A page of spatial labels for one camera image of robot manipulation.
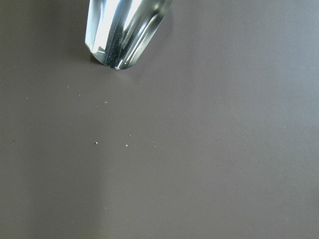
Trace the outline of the metal scoop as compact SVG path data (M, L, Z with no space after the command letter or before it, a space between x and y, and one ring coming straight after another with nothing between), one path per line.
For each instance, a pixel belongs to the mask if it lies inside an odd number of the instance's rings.
M170 0L91 0L85 45L104 66L134 66L169 12Z

